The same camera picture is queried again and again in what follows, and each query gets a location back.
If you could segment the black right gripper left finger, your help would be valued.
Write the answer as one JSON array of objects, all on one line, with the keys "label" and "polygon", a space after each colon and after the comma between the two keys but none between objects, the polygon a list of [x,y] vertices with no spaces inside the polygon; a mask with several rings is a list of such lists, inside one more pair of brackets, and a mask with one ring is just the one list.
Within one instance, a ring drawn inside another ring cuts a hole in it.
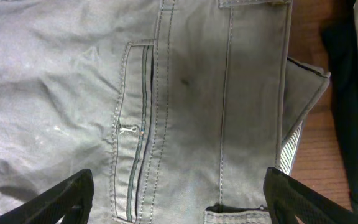
[{"label": "black right gripper left finger", "polygon": [[94,180],[82,169],[38,197],[0,216],[0,224],[87,224]]}]

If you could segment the grey shorts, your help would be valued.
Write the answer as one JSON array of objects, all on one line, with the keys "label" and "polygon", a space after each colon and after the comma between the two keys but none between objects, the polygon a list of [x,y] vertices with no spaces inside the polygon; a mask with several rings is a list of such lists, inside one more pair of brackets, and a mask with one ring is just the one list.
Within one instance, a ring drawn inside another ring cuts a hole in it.
[{"label": "grey shorts", "polygon": [[81,169],[90,223],[270,223],[329,73],[291,1],[0,1],[0,215]]}]

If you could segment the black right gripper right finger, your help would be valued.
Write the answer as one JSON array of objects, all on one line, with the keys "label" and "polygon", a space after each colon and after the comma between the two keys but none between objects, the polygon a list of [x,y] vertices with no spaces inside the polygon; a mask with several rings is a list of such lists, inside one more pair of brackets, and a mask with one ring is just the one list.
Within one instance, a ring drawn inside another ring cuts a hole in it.
[{"label": "black right gripper right finger", "polygon": [[274,167],[263,190],[273,224],[358,224],[358,215]]}]

